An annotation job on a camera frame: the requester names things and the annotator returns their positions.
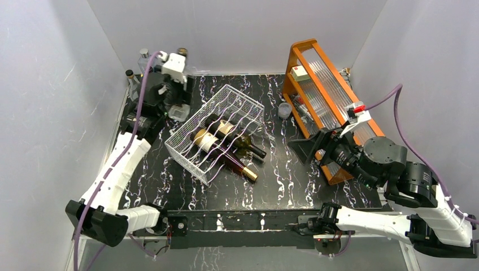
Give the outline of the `clear bottom glass bottle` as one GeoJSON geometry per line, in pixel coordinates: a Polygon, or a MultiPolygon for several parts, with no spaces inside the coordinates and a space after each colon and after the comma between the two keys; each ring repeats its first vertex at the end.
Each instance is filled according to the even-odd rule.
{"type": "MultiPolygon", "coordinates": [[[[184,75],[185,75],[185,82],[187,80],[193,80],[192,76],[191,76],[191,73],[187,67],[187,57],[188,57],[188,50],[184,47],[180,47],[177,49],[176,51],[176,54],[180,54],[180,55],[183,55],[186,57],[186,67],[184,69],[184,75]]],[[[171,119],[174,119],[176,121],[185,121],[189,115],[189,112],[190,112],[190,106],[186,105],[186,104],[183,104],[181,107],[179,106],[172,106],[169,111],[168,111],[168,116],[171,118],[171,119]]]]}

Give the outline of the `clear labelled wine bottle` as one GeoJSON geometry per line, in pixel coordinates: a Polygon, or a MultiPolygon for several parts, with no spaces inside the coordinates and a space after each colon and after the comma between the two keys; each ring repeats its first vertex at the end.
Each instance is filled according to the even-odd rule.
{"type": "Polygon", "coordinates": [[[141,89],[141,83],[131,69],[125,71],[125,75],[128,79],[128,95],[132,102],[136,102],[139,99],[139,91],[141,89]]]}

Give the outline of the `blue square glass bottle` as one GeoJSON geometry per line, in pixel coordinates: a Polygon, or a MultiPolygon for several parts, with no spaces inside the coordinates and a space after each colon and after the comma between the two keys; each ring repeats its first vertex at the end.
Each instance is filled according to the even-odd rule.
{"type": "Polygon", "coordinates": [[[151,65],[150,68],[147,68],[147,64],[150,59],[150,54],[147,48],[143,48],[139,51],[140,53],[140,58],[138,59],[138,67],[140,69],[140,72],[142,75],[145,73],[150,73],[153,71],[154,66],[151,65]]]}

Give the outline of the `dark black-capped wine bottle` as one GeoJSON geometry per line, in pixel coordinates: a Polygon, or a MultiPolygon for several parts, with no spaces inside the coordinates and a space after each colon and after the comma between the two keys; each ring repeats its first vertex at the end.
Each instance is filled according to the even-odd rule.
{"type": "Polygon", "coordinates": [[[251,137],[243,133],[235,122],[228,122],[216,114],[209,115],[204,122],[211,134],[226,143],[231,143],[236,149],[249,150],[262,159],[266,157],[266,152],[255,146],[251,137]]]}

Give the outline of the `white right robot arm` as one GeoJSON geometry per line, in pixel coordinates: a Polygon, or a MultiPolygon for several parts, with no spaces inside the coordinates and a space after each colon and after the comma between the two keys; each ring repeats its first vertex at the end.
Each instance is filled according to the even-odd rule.
{"type": "Polygon", "coordinates": [[[460,217],[448,204],[438,178],[425,164],[407,160],[407,149],[380,136],[357,145],[348,132],[322,129],[289,142],[301,163],[323,151],[321,165],[338,164],[366,188],[384,188],[387,200],[412,210],[410,215],[381,215],[324,203],[317,217],[301,216],[296,230],[306,235],[359,231],[396,239],[431,257],[475,259],[474,216],[460,217]]]}

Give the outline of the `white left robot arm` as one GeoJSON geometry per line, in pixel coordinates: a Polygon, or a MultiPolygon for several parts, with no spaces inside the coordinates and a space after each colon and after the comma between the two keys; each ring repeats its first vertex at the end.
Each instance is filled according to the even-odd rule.
{"type": "Polygon", "coordinates": [[[189,106],[193,76],[175,82],[170,75],[150,73],[142,100],[127,102],[120,117],[112,152],[91,187],[79,200],[70,200],[65,212],[75,227],[73,238],[85,235],[107,246],[117,246],[125,236],[139,230],[165,235],[172,232],[167,210],[154,203],[119,209],[119,201],[137,165],[149,152],[166,124],[168,110],[189,106]]]}

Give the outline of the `dark gold-capped wine bottle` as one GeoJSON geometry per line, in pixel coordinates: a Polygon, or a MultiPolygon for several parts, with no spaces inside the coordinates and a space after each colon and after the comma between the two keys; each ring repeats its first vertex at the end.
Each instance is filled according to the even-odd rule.
{"type": "Polygon", "coordinates": [[[206,152],[211,159],[223,163],[235,173],[242,174],[250,183],[256,182],[258,175],[245,166],[231,150],[228,150],[221,144],[220,139],[208,132],[205,128],[197,128],[189,137],[192,142],[202,151],[206,152]]]}

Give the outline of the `coloured marker pen pack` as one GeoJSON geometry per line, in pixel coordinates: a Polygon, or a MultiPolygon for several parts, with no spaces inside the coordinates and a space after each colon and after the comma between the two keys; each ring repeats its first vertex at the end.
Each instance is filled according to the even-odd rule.
{"type": "Polygon", "coordinates": [[[300,110],[300,112],[303,115],[305,115],[309,120],[314,122],[314,119],[312,118],[308,108],[306,107],[306,104],[304,103],[303,98],[299,94],[296,94],[293,97],[293,104],[294,104],[296,109],[300,110]]]}

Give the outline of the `small clear plastic cup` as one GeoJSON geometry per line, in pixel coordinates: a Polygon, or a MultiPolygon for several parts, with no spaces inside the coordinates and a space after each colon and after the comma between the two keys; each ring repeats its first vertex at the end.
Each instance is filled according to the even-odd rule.
{"type": "Polygon", "coordinates": [[[288,102],[283,102],[278,105],[278,116],[285,120],[290,117],[292,113],[292,106],[288,102]]]}

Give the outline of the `orange wooden shelf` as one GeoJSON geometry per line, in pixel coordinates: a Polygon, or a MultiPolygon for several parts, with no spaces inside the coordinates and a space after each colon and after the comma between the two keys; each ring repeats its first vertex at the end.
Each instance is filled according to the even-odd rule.
{"type": "Polygon", "coordinates": [[[339,72],[315,39],[294,43],[289,52],[285,82],[282,90],[286,102],[292,106],[292,115],[305,138],[320,128],[336,128],[347,120],[345,107],[358,102],[349,85],[348,74],[339,72]],[[309,80],[295,82],[289,74],[292,67],[302,65],[309,80]],[[296,109],[293,97],[299,94],[314,122],[296,109]]]}

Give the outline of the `small white box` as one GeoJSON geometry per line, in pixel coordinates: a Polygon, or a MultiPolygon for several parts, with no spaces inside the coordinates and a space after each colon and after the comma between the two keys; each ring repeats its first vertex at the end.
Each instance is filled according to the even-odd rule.
{"type": "Polygon", "coordinates": [[[295,82],[301,82],[310,79],[310,75],[302,65],[297,65],[291,68],[289,74],[295,82]]]}

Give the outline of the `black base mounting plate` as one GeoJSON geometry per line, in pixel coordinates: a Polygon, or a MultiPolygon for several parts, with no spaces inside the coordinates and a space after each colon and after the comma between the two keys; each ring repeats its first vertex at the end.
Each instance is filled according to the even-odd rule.
{"type": "Polygon", "coordinates": [[[319,209],[242,211],[168,211],[168,217],[185,222],[175,229],[173,249],[199,247],[296,247],[314,248],[312,236],[297,229],[299,216],[318,216],[319,209]]]}

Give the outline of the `aluminium frame rail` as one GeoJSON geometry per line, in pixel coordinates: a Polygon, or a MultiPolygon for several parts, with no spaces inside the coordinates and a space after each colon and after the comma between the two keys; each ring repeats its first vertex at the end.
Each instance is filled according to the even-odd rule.
{"type": "Polygon", "coordinates": [[[412,247],[368,233],[189,231],[125,238],[108,247],[80,241],[78,270],[419,270],[412,247]]]}

